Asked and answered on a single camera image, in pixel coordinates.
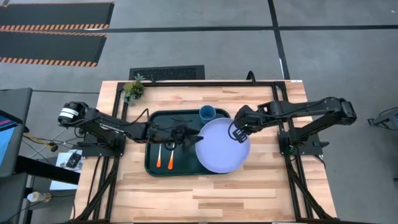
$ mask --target white paper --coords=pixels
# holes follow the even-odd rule
[[[81,155],[81,150],[76,150],[76,149],[69,150],[68,152],[58,153],[56,166],[63,167],[64,169],[73,170],[75,172],[81,173],[81,168],[83,167],[83,159],[80,159],[79,163],[77,164],[77,166],[74,169],[66,167],[66,163],[68,162],[70,156],[74,152]],[[55,181],[55,180],[52,180],[51,185],[50,185],[50,190],[76,190],[76,189],[77,189],[77,185],[75,185],[75,184],[67,184],[67,183],[63,183],[63,182],[59,182],[59,181]]]

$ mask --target purple plate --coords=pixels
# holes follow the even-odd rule
[[[203,140],[196,143],[196,152],[200,163],[206,169],[225,174],[239,168],[249,155],[250,139],[243,143],[232,140],[228,136],[231,118],[218,118],[207,123],[199,133]],[[236,130],[232,125],[229,132]]]

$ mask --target small succulent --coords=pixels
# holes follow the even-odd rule
[[[141,81],[145,80],[139,73],[134,77],[136,81],[126,83],[123,86],[124,97],[123,100],[129,105],[133,105],[136,99],[139,99],[144,94],[144,85]]]
[[[128,105],[133,105],[133,104],[135,103],[135,98],[134,98],[134,96],[132,95],[132,93],[125,92],[125,93],[124,93],[124,96],[123,96],[123,100],[124,100],[124,102],[126,102]]]
[[[137,73],[137,76],[135,76],[134,78],[136,79],[137,82],[141,82],[141,81],[145,80],[145,77],[143,77],[139,73]]]

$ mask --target concrete floor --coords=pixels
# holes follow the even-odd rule
[[[11,0],[11,3],[27,2]],[[398,24],[398,2],[386,0],[274,0],[280,26]],[[171,26],[270,26],[263,0],[115,0],[111,28]],[[397,106],[398,30],[322,30],[281,32],[291,79],[303,80],[309,100],[343,97],[358,120],[320,137],[336,211],[342,220],[396,223],[397,133],[370,128],[367,118]],[[205,65],[206,79],[281,79],[273,31],[110,34],[96,68],[0,63],[0,88],[99,91],[103,80],[126,80],[129,68]],[[97,95],[37,93],[27,125],[32,135],[68,139],[57,126],[62,105],[72,100],[96,105]],[[54,156],[45,149],[43,155]],[[22,145],[21,154],[34,152]],[[53,216],[69,218],[72,205],[36,210],[32,223]]]

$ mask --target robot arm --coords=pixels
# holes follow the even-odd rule
[[[295,145],[305,141],[309,136],[335,124],[351,125],[356,121],[356,114],[349,101],[342,98],[328,97],[320,101],[307,103],[289,103],[287,101],[271,101],[257,107],[253,111],[244,105],[235,116],[238,128],[233,132],[237,141],[243,142],[252,133],[264,128],[288,122],[292,118],[322,115],[302,128],[289,130],[290,143]]]
[[[58,122],[66,128],[80,128],[96,137],[99,144],[110,148],[117,144],[116,141],[120,135],[138,143],[173,143],[174,147],[168,148],[170,150],[179,144],[189,146],[203,139],[196,136],[199,131],[188,128],[187,122],[184,121],[175,121],[176,125],[166,128],[137,120],[128,123],[90,108],[83,102],[66,103],[58,117]]]

